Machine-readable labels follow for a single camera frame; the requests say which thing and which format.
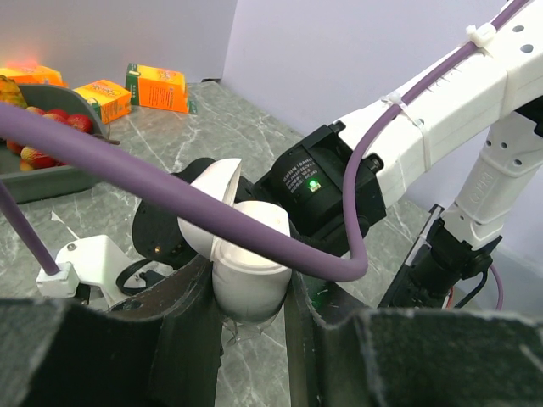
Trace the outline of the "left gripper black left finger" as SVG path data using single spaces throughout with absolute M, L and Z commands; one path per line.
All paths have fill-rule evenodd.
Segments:
M 4 406 L 211 406 L 221 322 L 202 257 L 112 310 L 1 302 Z

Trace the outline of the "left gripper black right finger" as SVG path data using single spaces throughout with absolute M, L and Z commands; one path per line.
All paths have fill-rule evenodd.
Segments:
M 533 317 L 373 309 L 294 273 L 284 320 L 294 406 L 542 403 L 542 322 Z

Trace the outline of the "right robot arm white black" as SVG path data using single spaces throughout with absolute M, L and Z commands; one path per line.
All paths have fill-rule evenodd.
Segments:
M 256 183 L 239 159 L 196 159 L 176 174 L 207 197 L 198 228 L 141 202 L 132 239 L 143 262 L 213 266 L 229 315 L 275 311 L 296 270 L 331 282 L 362 278 L 364 236 L 408 187 L 481 131 L 488 136 L 453 203 L 430 225 L 382 299 L 441 307 L 461 279 L 493 271 L 508 212 L 542 164 L 542 4 L 510 1 L 467 41 L 397 91 L 324 125 L 283 153 Z

